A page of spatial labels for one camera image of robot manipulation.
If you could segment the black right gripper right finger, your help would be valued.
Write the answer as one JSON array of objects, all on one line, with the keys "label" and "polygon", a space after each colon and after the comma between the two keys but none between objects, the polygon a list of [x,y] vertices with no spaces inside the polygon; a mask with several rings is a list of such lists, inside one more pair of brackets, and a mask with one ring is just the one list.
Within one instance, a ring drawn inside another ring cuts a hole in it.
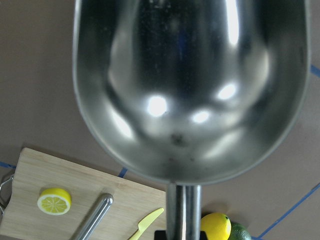
[{"label": "black right gripper right finger", "polygon": [[207,235],[204,231],[200,232],[199,240],[208,240]]}]

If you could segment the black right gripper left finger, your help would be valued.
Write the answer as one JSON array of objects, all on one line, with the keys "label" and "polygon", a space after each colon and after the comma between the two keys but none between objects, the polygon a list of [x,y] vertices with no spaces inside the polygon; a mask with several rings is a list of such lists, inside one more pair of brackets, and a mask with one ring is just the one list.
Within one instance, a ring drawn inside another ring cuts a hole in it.
[{"label": "black right gripper left finger", "polygon": [[154,232],[154,240],[167,240],[167,233],[165,230],[156,230]]}]

